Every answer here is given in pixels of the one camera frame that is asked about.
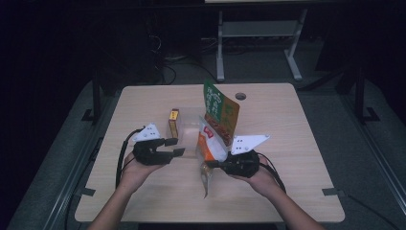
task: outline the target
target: red label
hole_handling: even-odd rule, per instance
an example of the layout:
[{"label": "red label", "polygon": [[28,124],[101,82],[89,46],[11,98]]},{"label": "red label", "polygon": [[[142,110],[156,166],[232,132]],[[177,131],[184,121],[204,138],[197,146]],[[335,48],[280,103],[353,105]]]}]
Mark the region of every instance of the red label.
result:
[{"label": "red label", "polygon": [[209,130],[209,128],[208,127],[204,127],[204,129],[203,129],[203,131],[207,134],[207,136],[209,137],[209,138],[212,138],[213,137],[213,133]]}]

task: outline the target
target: black cable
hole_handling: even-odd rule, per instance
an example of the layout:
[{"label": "black cable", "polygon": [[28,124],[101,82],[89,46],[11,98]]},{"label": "black cable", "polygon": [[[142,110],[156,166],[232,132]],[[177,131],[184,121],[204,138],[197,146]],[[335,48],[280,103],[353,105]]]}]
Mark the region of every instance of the black cable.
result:
[{"label": "black cable", "polygon": [[260,162],[259,162],[259,165],[264,167],[266,170],[268,170],[274,176],[275,180],[277,181],[277,183],[279,184],[281,189],[286,193],[286,188],[284,187],[284,184],[283,184],[283,182],[281,180],[281,177],[279,176],[278,171],[275,168],[274,164],[272,164],[271,160],[269,160],[269,158],[266,155],[264,155],[262,153],[259,153],[259,152],[257,152],[257,154],[263,156],[271,166],[262,164]]},{"label": "black cable", "polygon": [[129,160],[127,163],[125,163],[125,165],[123,166],[122,171],[124,171],[125,167],[126,167],[131,161],[133,161],[134,159],[135,159],[135,157],[133,157],[131,160]]},{"label": "black cable", "polygon": [[202,48],[202,51],[201,51],[202,54],[205,54],[205,53],[211,51],[212,49],[218,47],[218,46],[216,46],[216,44],[218,43],[217,39],[216,39],[216,38],[212,38],[212,40],[213,40],[214,42],[212,42],[212,43],[210,43],[209,45],[207,45],[207,46],[205,46],[205,47]]},{"label": "black cable", "polygon": [[165,76],[164,76],[164,74],[159,70],[158,66],[155,65],[155,69],[156,69],[156,71],[158,71],[159,75],[161,75],[161,79],[162,79],[162,83],[161,83],[161,84],[162,84],[162,85],[167,84],[167,81],[165,80]]},{"label": "black cable", "polygon": [[175,82],[175,80],[176,80],[176,77],[177,77],[176,71],[175,71],[173,68],[170,68],[170,67],[167,66],[167,65],[164,65],[163,67],[168,68],[168,69],[170,69],[170,70],[173,72],[173,78],[172,78],[172,80],[171,80],[169,83],[167,83],[167,81],[165,80],[165,75],[162,75],[163,84],[166,84],[166,85],[173,84],[173,83]]},{"label": "black cable", "polygon": [[81,223],[79,224],[79,227],[78,227],[78,229],[77,230],[79,230],[81,228]]},{"label": "black cable", "polygon": [[238,40],[230,39],[229,41],[223,42],[223,54],[228,56],[239,56],[247,53],[248,46],[245,44],[238,44]]},{"label": "black cable", "polygon": [[375,215],[379,216],[380,218],[382,218],[385,222],[387,222],[389,225],[391,225],[391,227],[393,227],[396,230],[399,230],[399,228],[394,225],[390,220],[388,220],[387,218],[385,218],[383,215],[379,214],[378,212],[376,212],[373,208],[369,207],[368,205],[364,204],[363,202],[361,202],[359,199],[355,198],[352,195],[346,195],[348,198],[352,199],[353,201],[355,201],[356,203],[358,203],[359,205],[361,205],[362,207],[370,210],[371,212],[373,212]]},{"label": "black cable", "polygon": [[168,62],[168,63],[176,63],[177,61],[180,60],[184,60],[186,58],[188,58],[189,56],[179,56],[179,57],[163,57],[164,61]]},{"label": "black cable", "polygon": [[132,131],[132,132],[127,136],[127,138],[125,139],[125,141],[123,142],[122,150],[120,151],[120,155],[119,155],[119,162],[118,162],[118,164],[117,164],[116,188],[119,186],[120,179],[121,179],[121,177],[122,177],[122,172],[123,172],[123,170],[122,170],[122,164],[123,164],[123,160],[124,160],[125,150],[126,150],[126,147],[127,147],[127,145],[128,145],[128,140],[132,137],[132,135],[134,135],[135,133],[140,132],[140,131],[142,131],[142,130],[143,130],[143,128],[141,128],[141,129],[136,129],[136,130]]},{"label": "black cable", "polygon": [[187,63],[171,63],[170,65],[195,65],[195,66],[198,66],[198,67],[204,69],[204,70],[212,77],[212,79],[213,79],[216,83],[219,83],[218,80],[217,80],[217,78],[216,78],[206,67],[204,67],[204,66],[201,65],[201,64],[197,64],[197,63],[193,63],[193,62],[187,62]]}]

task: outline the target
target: human arm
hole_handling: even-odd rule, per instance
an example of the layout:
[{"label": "human arm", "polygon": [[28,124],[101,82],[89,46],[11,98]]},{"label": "human arm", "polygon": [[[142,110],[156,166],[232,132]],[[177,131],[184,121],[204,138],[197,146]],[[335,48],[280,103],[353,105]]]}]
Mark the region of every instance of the human arm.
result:
[{"label": "human arm", "polygon": [[[259,160],[260,163],[267,164],[264,157],[260,156]],[[259,167],[259,171],[250,178],[235,175],[233,177],[246,181],[254,191],[266,197],[275,206],[289,229],[325,229],[281,189],[272,174],[264,167]]]},{"label": "human arm", "polygon": [[162,165],[145,166],[134,159],[132,152],[125,158],[124,165],[119,186],[88,229],[117,229],[132,194],[143,185],[152,172],[163,167]]}]

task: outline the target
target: cable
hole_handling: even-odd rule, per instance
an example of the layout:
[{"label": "cable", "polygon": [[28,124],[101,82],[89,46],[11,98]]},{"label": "cable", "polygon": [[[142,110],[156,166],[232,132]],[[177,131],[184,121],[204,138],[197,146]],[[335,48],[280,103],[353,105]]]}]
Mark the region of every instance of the cable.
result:
[{"label": "cable", "polygon": [[269,158],[267,156],[265,156],[264,154],[259,153],[259,152],[257,152],[257,154],[265,157],[265,159],[269,162],[269,164],[271,164],[272,167],[259,162],[260,166],[264,167],[266,170],[268,170],[274,176],[275,180],[277,181],[277,183],[279,184],[281,189],[286,193],[286,188],[284,187],[284,184],[283,184],[283,182],[281,180],[281,177],[279,176],[278,171],[275,168],[274,164],[272,164],[271,160],[269,160]]},{"label": "cable", "polygon": [[206,39],[206,40],[213,40],[213,42],[210,43],[209,45],[207,45],[206,47],[203,47],[203,48],[202,48],[202,54],[208,53],[208,52],[210,52],[212,49],[217,48],[217,47],[215,46],[215,44],[218,43],[218,41],[217,41],[216,38],[208,38],[208,39]]},{"label": "cable", "polygon": [[176,77],[177,77],[176,71],[175,71],[174,69],[170,68],[170,67],[167,66],[167,65],[164,65],[163,67],[168,68],[168,69],[170,69],[170,70],[173,72],[173,78],[172,78],[172,80],[171,80],[169,83],[167,83],[167,81],[165,80],[165,75],[162,75],[162,82],[163,82],[163,84],[166,84],[166,85],[173,84],[173,82],[176,80]]},{"label": "cable", "polygon": [[[227,49],[237,50],[237,51],[233,53],[233,52],[227,51]],[[248,51],[248,45],[241,44],[241,43],[238,45],[238,40],[230,39],[230,40],[223,42],[223,54],[224,55],[238,56],[238,55],[243,55],[243,54],[247,53],[247,51]]]},{"label": "cable", "polygon": [[134,135],[135,133],[140,132],[140,131],[142,131],[142,130],[143,130],[143,128],[141,128],[141,129],[136,129],[136,130],[132,131],[132,132],[127,136],[127,138],[125,138],[125,141],[123,141],[122,150],[120,151],[120,155],[119,155],[119,162],[118,162],[118,164],[117,164],[116,188],[119,186],[120,179],[121,179],[121,177],[122,177],[122,172],[123,172],[122,164],[123,164],[123,159],[124,159],[125,150],[126,150],[126,147],[127,147],[127,145],[128,145],[128,140],[132,137],[132,135]]},{"label": "cable", "polygon": [[195,65],[195,66],[198,66],[198,67],[204,69],[204,70],[212,77],[212,79],[213,79],[216,83],[219,83],[218,80],[217,80],[217,78],[216,78],[206,67],[204,67],[204,66],[201,65],[201,64],[189,62],[189,63],[172,63],[171,65],[188,65],[188,64],[189,64],[189,65]]},{"label": "cable", "polygon": [[364,204],[363,202],[361,202],[359,199],[355,198],[352,195],[346,195],[348,198],[352,199],[353,201],[355,201],[356,203],[358,203],[359,205],[361,205],[362,207],[370,210],[371,212],[373,212],[375,215],[379,216],[380,218],[382,218],[385,222],[387,222],[389,225],[391,225],[391,227],[393,227],[396,230],[400,230],[396,225],[394,225],[390,220],[388,220],[387,218],[385,218],[383,215],[379,214],[378,212],[376,212],[373,208],[369,207],[368,205]]},{"label": "cable", "polygon": [[150,35],[149,36],[149,38],[155,38],[155,39],[157,39],[158,40],[158,47],[156,48],[156,49],[154,49],[154,50],[151,50],[152,51],[152,53],[155,53],[155,54],[157,54],[158,53],[158,51],[161,49],[161,46],[162,46],[162,40],[161,40],[161,38],[159,38],[159,36],[156,36],[156,35]]},{"label": "cable", "polygon": [[182,59],[186,59],[188,58],[188,56],[178,56],[178,57],[164,57],[165,61],[169,61],[169,62],[176,62]]},{"label": "cable", "polygon": [[133,157],[131,160],[129,160],[127,163],[125,163],[125,165],[123,166],[122,171],[124,171],[125,167],[126,167],[131,161],[133,161],[134,159],[135,159],[135,157]]}]

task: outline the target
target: small yellow box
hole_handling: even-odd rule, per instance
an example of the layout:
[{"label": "small yellow box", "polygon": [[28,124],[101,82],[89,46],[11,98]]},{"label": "small yellow box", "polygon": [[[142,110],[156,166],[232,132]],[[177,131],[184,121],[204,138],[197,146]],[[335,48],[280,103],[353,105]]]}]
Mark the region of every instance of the small yellow box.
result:
[{"label": "small yellow box", "polygon": [[179,109],[173,108],[169,115],[169,128],[172,138],[179,138],[178,122],[179,122]]}]

